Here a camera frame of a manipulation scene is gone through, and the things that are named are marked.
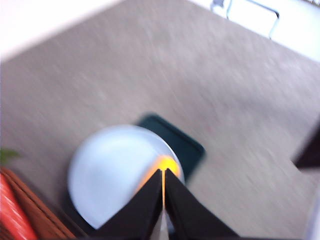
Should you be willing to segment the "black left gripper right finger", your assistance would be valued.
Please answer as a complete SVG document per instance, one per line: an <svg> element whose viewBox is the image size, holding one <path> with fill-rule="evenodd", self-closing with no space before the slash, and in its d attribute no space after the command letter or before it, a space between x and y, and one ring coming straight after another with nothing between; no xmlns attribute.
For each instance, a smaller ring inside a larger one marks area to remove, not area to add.
<svg viewBox="0 0 320 240"><path fill-rule="evenodd" d="M165 171L165 209L179 240L237 240L240 236L203 206L169 170Z"/></svg>

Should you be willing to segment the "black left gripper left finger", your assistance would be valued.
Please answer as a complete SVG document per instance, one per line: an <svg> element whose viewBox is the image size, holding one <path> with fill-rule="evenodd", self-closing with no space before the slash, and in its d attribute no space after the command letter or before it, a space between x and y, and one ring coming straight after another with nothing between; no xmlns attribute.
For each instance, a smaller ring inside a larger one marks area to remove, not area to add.
<svg viewBox="0 0 320 240"><path fill-rule="evenodd" d="M162 209L162 171L158 169L119 212L87 239L148 240Z"/></svg>

